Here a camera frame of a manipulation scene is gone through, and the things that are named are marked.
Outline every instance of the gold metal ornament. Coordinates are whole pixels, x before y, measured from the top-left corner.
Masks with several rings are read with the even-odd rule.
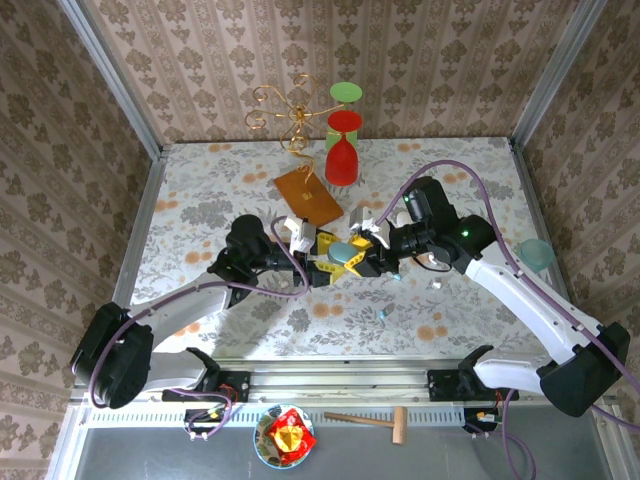
[[[313,174],[315,169],[315,161],[313,157],[310,155],[302,153],[302,150],[309,146],[309,136],[305,133],[305,125],[308,125],[311,128],[315,128],[322,133],[330,133],[326,128],[322,128],[319,125],[316,125],[311,121],[311,118],[316,117],[318,115],[324,115],[325,113],[332,112],[334,110],[338,110],[339,108],[344,108],[345,104],[340,103],[332,108],[327,108],[326,110],[322,110],[320,112],[313,112],[309,108],[309,102],[311,98],[316,93],[318,89],[318,80],[307,73],[300,73],[293,78],[293,85],[295,87],[302,88],[307,82],[310,81],[312,84],[311,91],[309,93],[309,97],[307,102],[301,105],[290,105],[287,102],[286,98],[280,91],[274,87],[273,85],[260,85],[253,89],[253,98],[258,102],[262,103],[269,98],[267,90],[273,90],[275,94],[278,96],[280,101],[287,107],[287,111],[284,113],[279,112],[271,112],[263,109],[254,109],[247,113],[244,117],[244,123],[252,130],[260,130],[264,128],[267,124],[267,121],[263,117],[263,115],[272,115],[274,117],[281,118],[289,118],[292,121],[291,127],[289,127],[282,135],[280,135],[280,145],[289,153],[295,155],[298,158],[304,159],[303,162],[298,166],[299,171],[307,171],[307,175],[305,177],[305,184],[309,181],[309,178]],[[285,141],[288,138],[289,143],[285,145]]]

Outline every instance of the wall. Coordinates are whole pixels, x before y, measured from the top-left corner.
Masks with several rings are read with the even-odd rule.
[[[577,1],[85,0],[165,143],[275,139],[250,131],[253,88],[296,73],[364,90],[367,137],[508,136]]]
[[[149,160],[53,1],[0,2],[0,478],[46,473]]]
[[[574,300],[629,329],[638,375],[640,2],[607,3],[525,153]],[[638,423],[638,395],[613,390]]]

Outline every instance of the blue object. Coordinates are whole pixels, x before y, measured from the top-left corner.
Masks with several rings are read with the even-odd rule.
[[[327,257],[331,263],[343,266],[358,254],[358,249],[349,243],[335,242],[329,245]]]
[[[538,273],[551,265],[555,254],[553,253],[553,248],[547,242],[537,238],[530,238],[520,245],[518,257],[534,273]]]

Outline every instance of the metal bar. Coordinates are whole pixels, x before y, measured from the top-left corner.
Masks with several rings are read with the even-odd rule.
[[[538,127],[606,3],[607,0],[582,0],[576,7],[513,131],[518,145],[524,147]]]
[[[605,405],[604,402],[599,403],[598,406],[606,412],[622,418],[622,413],[618,405]],[[640,465],[638,464],[638,458],[636,457],[633,444],[629,438],[629,432],[620,425],[601,417],[595,412],[593,412],[593,416],[613,480],[640,478]]]
[[[260,372],[313,372],[313,371],[374,371],[457,368],[460,359],[433,358],[429,355],[341,355],[335,356],[291,356],[258,360],[244,358],[216,358],[222,368]]]
[[[514,140],[510,140],[509,145],[511,146],[513,161],[516,165],[518,176],[520,177],[520,183],[522,184],[522,190],[524,191],[524,196],[527,200],[527,205],[529,206],[529,212],[531,213],[531,218],[533,219],[533,225],[536,229],[536,233],[538,234],[539,238],[547,242],[549,245],[553,246],[551,237],[549,236],[549,231],[547,230],[547,224],[544,221],[544,216],[542,215],[542,210],[540,209],[540,203],[538,203],[538,196],[536,195],[535,189],[533,188],[533,182],[531,181],[531,176],[529,175],[527,165],[524,161],[522,149]],[[560,271],[560,265],[558,264],[558,259],[555,255],[553,257],[551,265],[547,268],[547,270],[549,272],[549,277],[551,278],[551,283],[553,284],[554,290],[566,300],[570,301],[569,292],[567,291],[567,286],[564,283],[564,278],[562,277],[562,272]]]
[[[149,157],[156,161],[160,157],[160,140],[147,122],[135,98],[126,87],[116,62],[108,53],[106,43],[98,33],[100,30],[91,20],[81,0],[59,0],[59,4],[69,17],[69,21],[80,36],[89,55],[104,77],[118,105],[129,119]]]
[[[131,230],[131,237],[129,237],[127,251],[122,260],[120,274],[116,281],[112,299],[115,303],[123,307],[129,305],[131,302],[133,288],[135,287],[136,277],[138,276],[138,269],[140,268],[140,261],[142,260],[142,253],[144,252],[147,234],[151,226],[151,218],[153,217],[158,192],[160,192],[160,187],[164,179],[166,158],[169,155],[169,150],[169,148],[165,148],[159,160],[151,164],[149,177],[147,178],[144,193],[138,206],[136,220]]]
[[[85,425],[90,413],[91,410],[86,406],[67,406],[60,435],[47,470],[47,480],[75,478],[87,437]]]
[[[234,407],[234,413],[227,427],[253,427],[271,405],[242,405]],[[117,411],[92,411],[87,420],[87,428],[184,428],[185,405],[155,404],[124,407]],[[357,415],[365,418],[391,419],[392,407],[335,407],[332,412]],[[324,417],[324,408],[305,409],[314,426],[335,427],[344,424]],[[464,425],[464,408],[450,405],[430,405],[409,409],[407,424],[410,427],[460,427]]]
[[[366,384],[366,385],[422,385],[426,383],[424,371],[418,374],[405,374],[397,372],[388,373],[346,373],[331,375],[323,375],[322,373],[281,373],[264,376],[254,375],[251,384],[258,387],[274,387],[274,386],[318,386],[318,385],[350,385]]]

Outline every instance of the white object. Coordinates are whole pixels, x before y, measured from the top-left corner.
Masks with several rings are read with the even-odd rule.
[[[316,227],[297,217],[287,217],[284,226],[291,230],[289,252],[309,253],[316,241]]]
[[[409,214],[409,212],[400,212],[396,217],[397,228],[404,227],[405,225],[410,225],[412,223],[413,220],[411,219],[411,215]]]
[[[370,208],[356,207],[352,210],[349,217],[349,230],[354,232],[358,229],[367,230],[373,233],[373,236],[382,243],[384,248],[387,250],[391,248],[389,240],[391,228],[389,227],[389,224],[385,221],[382,222],[382,225],[380,226],[376,225],[376,219],[373,218],[373,212]]]
[[[139,320],[138,323],[151,327],[153,348],[155,349],[171,335],[191,325],[196,320],[227,308],[231,300],[231,291],[227,287],[201,288],[202,285],[212,282],[223,283],[224,281],[213,273],[203,273],[195,280],[176,290],[172,290],[166,295],[145,303],[132,305],[129,308],[129,316],[135,317],[140,312],[144,312],[147,309],[151,310],[151,313]],[[164,300],[187,290],[192,291],[192,293],[184,294],[182,297],[172,300],[159,310],[153,310],[153,306],[162,304]]]
[[[548,353],[507,353],[491,350],[478,359],[473,369],[488,388],[515,388],[542,393],[540,377],[536,370],[549,364],[551,360],[561,365],[572,359],[575,356],[574,347],[586,347],[589,340],[532,291],[520,278],[522,274],[526,274],[563,308],[570,311],[584,328],[595,336],[600,333],[600,323],[572,306],[522,262],[518,263],[522,265],[522,269],[514,275],[500,246],[494,242],[482,251],[480,260],[472,260],[469,263],[465,274],[494,294],[522,320],[542,342]]]

